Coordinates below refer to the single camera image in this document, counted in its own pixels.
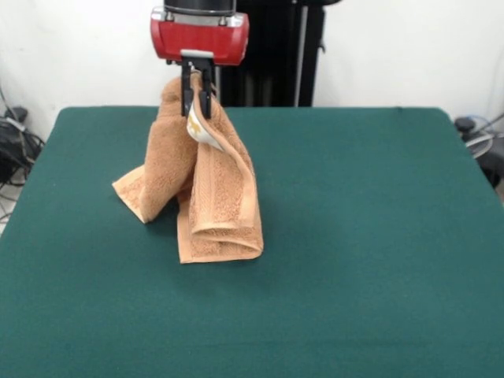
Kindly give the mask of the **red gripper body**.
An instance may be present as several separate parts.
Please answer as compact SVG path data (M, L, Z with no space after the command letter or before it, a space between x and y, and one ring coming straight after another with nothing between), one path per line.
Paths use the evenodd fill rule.
M224 19L153 11L150 34L156 55L181 62L185 57L208 58L215 65L239 65L248 44L250 22L245 13Z

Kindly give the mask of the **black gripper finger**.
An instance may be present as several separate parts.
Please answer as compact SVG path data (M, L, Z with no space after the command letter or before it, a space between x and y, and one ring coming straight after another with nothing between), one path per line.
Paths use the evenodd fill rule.
M213 93L213 61L200 60L198 70L201 73L202 89L199 92L200 110L207 120L212 114L212 93Z
M181 62L181 96L182 96L182 115L187 117L194 98L194 92L191 87L192 63L188 58L183 58Z

